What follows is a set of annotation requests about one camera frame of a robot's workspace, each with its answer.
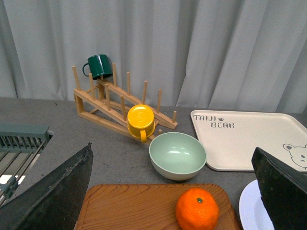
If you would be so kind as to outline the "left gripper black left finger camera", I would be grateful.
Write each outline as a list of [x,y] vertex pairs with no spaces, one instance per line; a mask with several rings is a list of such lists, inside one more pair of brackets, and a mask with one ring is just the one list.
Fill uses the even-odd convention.
[[2,230],[72,230],[90,182],[91,143],[0,208]]

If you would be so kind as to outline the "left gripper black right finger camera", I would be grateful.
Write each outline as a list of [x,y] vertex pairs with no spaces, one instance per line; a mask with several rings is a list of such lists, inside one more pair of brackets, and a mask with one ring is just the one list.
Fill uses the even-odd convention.
[[307,177],[259,147],[251,162],[274,229],[305,230]]

